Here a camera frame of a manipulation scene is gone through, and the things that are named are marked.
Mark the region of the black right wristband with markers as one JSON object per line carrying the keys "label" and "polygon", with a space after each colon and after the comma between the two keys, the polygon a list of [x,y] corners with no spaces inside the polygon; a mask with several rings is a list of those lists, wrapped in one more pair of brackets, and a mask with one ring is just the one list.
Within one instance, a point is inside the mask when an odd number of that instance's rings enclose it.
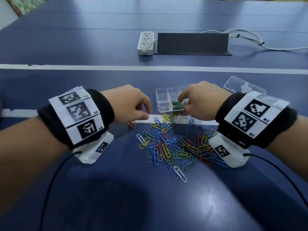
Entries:
{"label": "black right wristband with markers", "polygon": [[257,91],[233,93],[216,114],[218,132],[243,149],[266,148],[297,120],[297,111],[289,104]]}

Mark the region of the person's left forearm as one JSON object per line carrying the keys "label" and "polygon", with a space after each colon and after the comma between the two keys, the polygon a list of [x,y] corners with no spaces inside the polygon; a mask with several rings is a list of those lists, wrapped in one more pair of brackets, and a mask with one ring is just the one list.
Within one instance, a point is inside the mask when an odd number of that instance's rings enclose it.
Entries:
{"label": "person's left forearm", "polygon": [[68,151],[39,116],[0,131],[0,216],[29,186]]}

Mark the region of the person's left hand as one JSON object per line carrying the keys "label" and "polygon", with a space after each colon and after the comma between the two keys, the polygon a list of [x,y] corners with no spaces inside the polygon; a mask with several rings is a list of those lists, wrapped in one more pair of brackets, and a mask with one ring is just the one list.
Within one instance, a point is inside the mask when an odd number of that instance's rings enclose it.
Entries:
{"label": "person's left hand", "polygon": [[152,112],[150,98],[140,89],[131,85],[105,90],[100,92],[110,103],[114,111],[115,124],[133,122],[133,111],[144,111],[149,115]]}

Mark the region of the black wristband with markers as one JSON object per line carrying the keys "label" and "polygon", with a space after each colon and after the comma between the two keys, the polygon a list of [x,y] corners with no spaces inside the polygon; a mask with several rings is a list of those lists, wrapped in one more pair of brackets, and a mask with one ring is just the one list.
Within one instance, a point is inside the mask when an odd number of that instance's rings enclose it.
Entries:
{"label": "black wristband with markers", "polygon": [[98,140],[115,118],[102,93],[82,86],[50,98],[37,113],[52,135],[70,150]]}
{"label": "black wristband with markers", "polygon": [[297,111],[289,104],[257,91],[233,93],[216,114],[218,132],[243,149],[266,148],[297,120]]}

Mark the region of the pile of coloured paper clips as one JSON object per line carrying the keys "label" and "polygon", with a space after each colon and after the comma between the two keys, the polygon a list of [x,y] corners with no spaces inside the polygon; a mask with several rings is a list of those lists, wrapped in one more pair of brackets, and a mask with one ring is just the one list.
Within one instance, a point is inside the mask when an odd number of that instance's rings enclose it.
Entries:
{"label": "pile of coloured paper clips", "polygon": [[164,163],[174,179],[179,178],[187,182],[184,172],[190,170],[198,161],[211,166],[212,163],[228,168],[218,154],[210,147],[209,140],[214,136],[215,130],[204,128],[198,133],[197,144],[183,135],[176,135],[174,127],[179,117],[188,116],[187,112],[174,111],[161,112],[161,118],[154,116],[150,119],[152,133],[143,131],[137,134],[140,141],[139,149],[146,149],[147,162],[158,166]]}

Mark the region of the person's right hand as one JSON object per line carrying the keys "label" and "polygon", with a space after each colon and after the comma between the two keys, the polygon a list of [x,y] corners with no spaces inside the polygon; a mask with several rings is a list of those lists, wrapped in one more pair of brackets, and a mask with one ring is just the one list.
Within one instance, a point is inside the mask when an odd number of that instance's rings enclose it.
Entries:
{"label": "person's right hand", "polygon": [[179,96],[178,101],[188,99],[188,103],[195,106],[196,116],[194,118],[202,121],[215,120],[216,114],[224,101],[231,96],[231,93],[211,84],[201,81],[191,84]]}

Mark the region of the person's right forearm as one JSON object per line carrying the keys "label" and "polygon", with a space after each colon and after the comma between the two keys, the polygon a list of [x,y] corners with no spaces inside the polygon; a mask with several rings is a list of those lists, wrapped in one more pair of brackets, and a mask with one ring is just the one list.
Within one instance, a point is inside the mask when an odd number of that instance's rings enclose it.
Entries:
{"label": "person's right forearm", "polygon": [[295,123],[280,133],[266,150],[308,182],[308,117],[297,116]]}

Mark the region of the black folded board stand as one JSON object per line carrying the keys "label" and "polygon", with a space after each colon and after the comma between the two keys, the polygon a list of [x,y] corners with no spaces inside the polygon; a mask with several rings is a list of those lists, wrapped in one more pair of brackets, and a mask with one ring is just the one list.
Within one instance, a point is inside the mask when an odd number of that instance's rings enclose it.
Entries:
{"label": "black folded board stand", "polygon": [[160,55],[232,55],[229,34],[158,33],[154,54]]}

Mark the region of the colourful wall picture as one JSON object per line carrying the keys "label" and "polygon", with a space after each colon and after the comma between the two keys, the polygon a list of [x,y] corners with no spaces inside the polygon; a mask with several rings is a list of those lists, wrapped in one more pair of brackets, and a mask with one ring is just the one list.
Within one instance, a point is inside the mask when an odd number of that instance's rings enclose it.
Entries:
{"label": "colourful wall picture", "polygon": [[44,4],[47,0],[6,0],[12,7],[18,17],[22,17],[40,5]]}

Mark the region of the white power strip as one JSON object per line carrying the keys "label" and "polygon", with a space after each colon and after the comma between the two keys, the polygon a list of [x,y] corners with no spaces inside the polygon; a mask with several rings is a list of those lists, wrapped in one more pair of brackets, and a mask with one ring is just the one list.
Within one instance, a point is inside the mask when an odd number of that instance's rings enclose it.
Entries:
{"label": "white power strip", "polygon": [[140,34],[137,53],[140,56],[153,55],[154,43],[156,42],[155,34],[152,31],[143,31]]}

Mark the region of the clear plastic compartment box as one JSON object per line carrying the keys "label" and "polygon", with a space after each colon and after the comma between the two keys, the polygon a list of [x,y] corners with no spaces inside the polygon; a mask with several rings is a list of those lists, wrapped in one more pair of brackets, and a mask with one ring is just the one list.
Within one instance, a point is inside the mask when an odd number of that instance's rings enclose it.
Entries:
{"label": "clear plastic compartment box", "polygon": [[188,88],[188,86],[177,86],[156,89],[156,101],[159,112],[171,113],[172,100],[178,100],[178,96]]}

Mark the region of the black left wristband with markers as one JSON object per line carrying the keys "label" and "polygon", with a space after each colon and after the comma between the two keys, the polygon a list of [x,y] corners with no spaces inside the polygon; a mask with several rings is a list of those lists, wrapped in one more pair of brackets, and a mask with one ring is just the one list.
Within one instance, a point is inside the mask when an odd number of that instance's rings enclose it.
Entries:
{"label": "black left wristband with markers", "polygon": [[70,150],[98,140],[115,118],[102,93],[82,86],[50,98],[37,113],[52,135]]}

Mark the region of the clear plastic box lid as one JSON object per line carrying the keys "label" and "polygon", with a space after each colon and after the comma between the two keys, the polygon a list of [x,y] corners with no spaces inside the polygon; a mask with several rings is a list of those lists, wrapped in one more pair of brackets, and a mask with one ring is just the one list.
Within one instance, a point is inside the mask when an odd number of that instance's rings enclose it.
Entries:
{"label": "clear plastic box lid", "polygon": [[230,93],[250,93],[252,91],[257,91],[262,94],[266,94],[267,91],[257,85],[244,81],[238,77],[231,76],[225,85],[223,86],[224,90],[229,91]]}

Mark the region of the bunch of green paper clips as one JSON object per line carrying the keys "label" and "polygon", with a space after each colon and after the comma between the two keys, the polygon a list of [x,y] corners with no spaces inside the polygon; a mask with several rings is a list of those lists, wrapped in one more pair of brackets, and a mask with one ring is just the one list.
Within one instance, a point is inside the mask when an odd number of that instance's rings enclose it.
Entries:
{"label": "bunch of green paper clips", "polygon": [[182,111],[183,110],[183,105],[186,102],[185,101],[179,102],[177,100],[172,100],[171,103],[172,103],[171,111]]}

